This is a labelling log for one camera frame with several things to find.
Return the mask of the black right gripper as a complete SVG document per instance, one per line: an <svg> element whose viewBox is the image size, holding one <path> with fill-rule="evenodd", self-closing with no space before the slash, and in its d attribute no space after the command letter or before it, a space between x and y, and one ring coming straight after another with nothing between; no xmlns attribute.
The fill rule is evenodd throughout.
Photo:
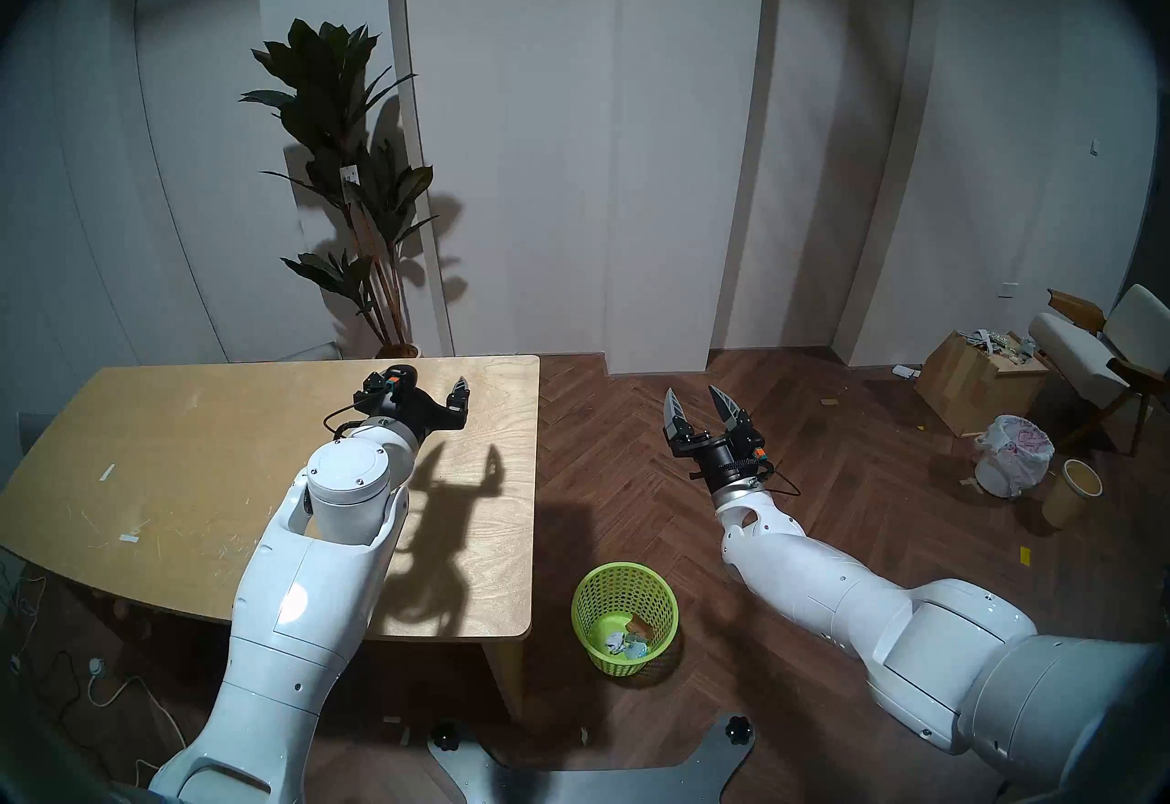
<svg viewBox="0 0 1170 804"><path fill-rule="evenodd" d="M748 412L730 396L714 385L709 385L708 391L724 426L722 437L707 432L696 434L677 396L673 389L667 389L662 417L672 455L694 460L697 470L690 472L688 479L703 481L708 492L717 492L739 480L768 481L769 458L763 434L753 428Z"/></svg>

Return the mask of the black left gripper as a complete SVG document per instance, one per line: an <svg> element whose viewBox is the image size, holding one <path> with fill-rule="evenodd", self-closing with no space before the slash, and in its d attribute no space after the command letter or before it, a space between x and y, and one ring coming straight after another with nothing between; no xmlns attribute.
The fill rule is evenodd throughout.
<svg viewBox="0 0 1170 804"><path fill-rule="evenodd" d="M464 428L468 418L470 390L461 376L447 397L439 404L422 389L395 389L385 392L385 377L371 372L362 389L353 393L353 407L367 415L365 426L393 430L411 441L418 451L435 432L455 432Z"/></svg>

